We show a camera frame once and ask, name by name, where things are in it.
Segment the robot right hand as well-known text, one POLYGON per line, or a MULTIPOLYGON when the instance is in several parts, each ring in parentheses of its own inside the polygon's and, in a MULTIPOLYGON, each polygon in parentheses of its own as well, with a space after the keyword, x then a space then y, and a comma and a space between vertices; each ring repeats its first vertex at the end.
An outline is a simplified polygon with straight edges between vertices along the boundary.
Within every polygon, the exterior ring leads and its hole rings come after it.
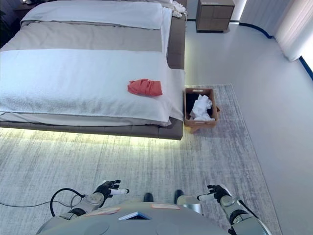
POLYGON ((232 196, 229 190, 224 185, 208 185, 207 186, 209 193, 202 194, 197 196, 199 201, 208 201, 208 200, 217 200, 220 203, 220 200, 223 196, 232 196))

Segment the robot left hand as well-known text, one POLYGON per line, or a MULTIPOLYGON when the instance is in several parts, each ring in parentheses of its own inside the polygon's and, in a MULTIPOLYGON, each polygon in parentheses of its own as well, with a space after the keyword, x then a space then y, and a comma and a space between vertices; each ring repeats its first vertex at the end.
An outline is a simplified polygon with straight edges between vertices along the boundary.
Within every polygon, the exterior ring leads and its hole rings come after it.
POLYGON ((114 195, 124 195, 129 193, 129 189, 127 188, 119 188, 120 180, 113 181, 104 181, 101 185, 99 185, 94 193, 101 193, 105 199, 111 198, 114 195))

